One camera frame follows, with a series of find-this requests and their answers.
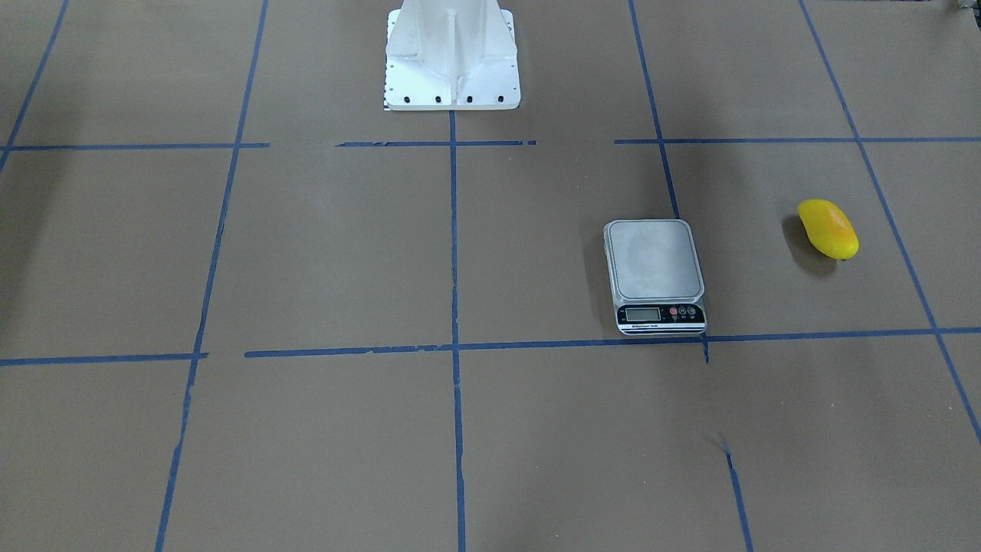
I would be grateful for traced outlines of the silver digital kitchen scale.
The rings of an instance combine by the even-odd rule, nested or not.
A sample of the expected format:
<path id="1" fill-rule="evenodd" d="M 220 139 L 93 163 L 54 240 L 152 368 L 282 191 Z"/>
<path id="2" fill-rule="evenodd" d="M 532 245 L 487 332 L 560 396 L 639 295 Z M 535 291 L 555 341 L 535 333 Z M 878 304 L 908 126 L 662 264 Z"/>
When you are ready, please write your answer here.
<path id="1" fill-rule="evenodd" d="M 707 332 L 704 279 L 686 221 L 614 220 L 604 226 L 603 238 L 622 334 L 700 337 Z"/>

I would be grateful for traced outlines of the yellow orange mango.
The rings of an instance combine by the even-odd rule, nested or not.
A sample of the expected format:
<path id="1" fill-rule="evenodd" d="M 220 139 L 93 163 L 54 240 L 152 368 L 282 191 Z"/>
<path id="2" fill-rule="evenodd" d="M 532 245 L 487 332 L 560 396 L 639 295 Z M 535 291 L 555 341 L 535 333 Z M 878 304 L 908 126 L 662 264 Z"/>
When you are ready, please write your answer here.
<path id="1" fill-rule="evenodd" d="M 834 261 L 848 261 L 858 254 L 861 242 L 851 221 L 837 204 L 826 199 L 807 199 L 796 213 L 810 245 Z"/>

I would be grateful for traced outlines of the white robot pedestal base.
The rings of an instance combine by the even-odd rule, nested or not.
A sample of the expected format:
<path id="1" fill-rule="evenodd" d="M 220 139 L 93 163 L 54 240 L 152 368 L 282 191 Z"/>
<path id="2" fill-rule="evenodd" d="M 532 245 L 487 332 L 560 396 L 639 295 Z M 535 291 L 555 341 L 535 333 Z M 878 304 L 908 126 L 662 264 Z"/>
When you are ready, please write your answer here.
<path id="1" fill-rule="evenodd" d="M 404 1 L 388 13 L 384 108 L 514 110 L 521 100 L 515 21 L 497 1 Z"/>

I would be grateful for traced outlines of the brown paper table mat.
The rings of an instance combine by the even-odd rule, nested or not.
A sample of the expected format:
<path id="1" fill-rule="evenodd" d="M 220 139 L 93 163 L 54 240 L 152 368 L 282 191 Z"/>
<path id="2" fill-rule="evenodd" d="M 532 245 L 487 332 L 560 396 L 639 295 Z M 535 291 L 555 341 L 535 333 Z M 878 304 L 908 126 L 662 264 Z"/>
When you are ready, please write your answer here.
<path id="1" fill-rule="evenodd" d="M 970 11 L 507 1 L 520 107 L 399 113 L 398 6 L 2 3 L 4 551 L 979 549 Z"/>

